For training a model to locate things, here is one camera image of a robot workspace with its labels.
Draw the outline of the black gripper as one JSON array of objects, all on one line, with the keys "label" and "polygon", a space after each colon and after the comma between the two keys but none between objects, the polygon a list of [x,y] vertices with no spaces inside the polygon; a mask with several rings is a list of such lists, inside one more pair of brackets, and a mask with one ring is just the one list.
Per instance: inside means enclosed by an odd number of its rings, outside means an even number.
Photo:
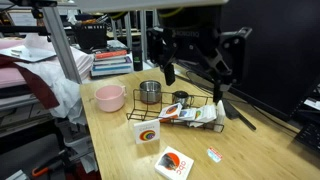
[{"label": "black gripper", "polygon": [[168,86],[175,82],[174,63],[214,83],[213,102],[223,92],[220,87],[240,84],[247,71],[246,40],[250,27],[221,32],[202,28],[147,30],[147,49],[152,63],[160,66]]}]

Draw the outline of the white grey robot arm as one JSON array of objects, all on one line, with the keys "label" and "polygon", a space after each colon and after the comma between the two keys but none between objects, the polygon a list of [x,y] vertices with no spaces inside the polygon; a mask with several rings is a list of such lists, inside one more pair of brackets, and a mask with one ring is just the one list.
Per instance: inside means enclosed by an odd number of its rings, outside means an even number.
[{"label": "white grey robot arm", "polygon": [[223,32],[222,7],[229,0],[76,0],[86,13],[106,13],[117,20],[130,11],[154,10],[164,52],[155,58],[166,83],[175,81],[174,65],[186,67],[214,84],[213,101],[219,102],[231,85],[242,81],[245,43],[250,27]]}]

